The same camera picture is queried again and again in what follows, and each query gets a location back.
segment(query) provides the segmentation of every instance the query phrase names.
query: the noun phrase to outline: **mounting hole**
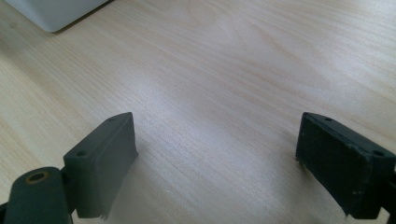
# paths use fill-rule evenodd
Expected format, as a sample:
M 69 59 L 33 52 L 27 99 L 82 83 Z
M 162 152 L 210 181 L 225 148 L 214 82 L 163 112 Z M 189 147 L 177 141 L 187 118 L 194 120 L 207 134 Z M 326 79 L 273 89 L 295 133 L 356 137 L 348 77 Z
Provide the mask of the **mounting hole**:
M 373 151 L 373 154 L 376 155 L 376 156 L 379 156 L 379 157 L 385 156 L 384 153 L 382 153 L 380 151 L 376 151 L 376 150 Z
M 78 157 L 83 157 L 83 156 L 87 155 L 87 152 L 86 152 L 86 151 L 80 151 L 80 152 L 78 152 L 76 155 L 77 155 Z
M 34 174 L 29 175 L 26 179 L 25 182 L 28 185 L 34 185 L 34 184 L 38 184 L 41 181 L 47 179 L 49 177 L 49 173 L 46 171 L 40 171 L 40 172 L 36 172 Z

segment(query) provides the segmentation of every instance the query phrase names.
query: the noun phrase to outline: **wood grain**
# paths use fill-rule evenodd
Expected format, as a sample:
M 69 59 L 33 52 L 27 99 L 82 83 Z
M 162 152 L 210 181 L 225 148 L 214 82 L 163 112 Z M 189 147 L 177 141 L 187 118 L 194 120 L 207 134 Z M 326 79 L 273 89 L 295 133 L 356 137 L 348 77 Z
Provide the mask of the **wood grain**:
M 396 153 L 396 3 L 117 0 L 57 34 L 0 2 L 1 203 L 132 111 L 140 153 L 107 223 L 345 218 L 294 160 L 303 112 Z M 98 219 L 75 223 L 102 223 Z

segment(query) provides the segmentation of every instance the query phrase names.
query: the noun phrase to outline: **light wood grain surface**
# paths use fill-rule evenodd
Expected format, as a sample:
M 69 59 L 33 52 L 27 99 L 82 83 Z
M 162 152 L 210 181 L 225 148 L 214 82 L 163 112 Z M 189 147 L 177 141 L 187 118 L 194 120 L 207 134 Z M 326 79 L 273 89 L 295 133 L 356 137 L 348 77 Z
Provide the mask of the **light wood grain surface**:
M 0 203 L 132 111 L 139 157 L 105 223 L 345 217 L 294 160 L 303 112 L 396 153 L 396 2 L 116 0 L 57 34 L 0 2 Z M 75 219 L 75 223 L 103 223 Z

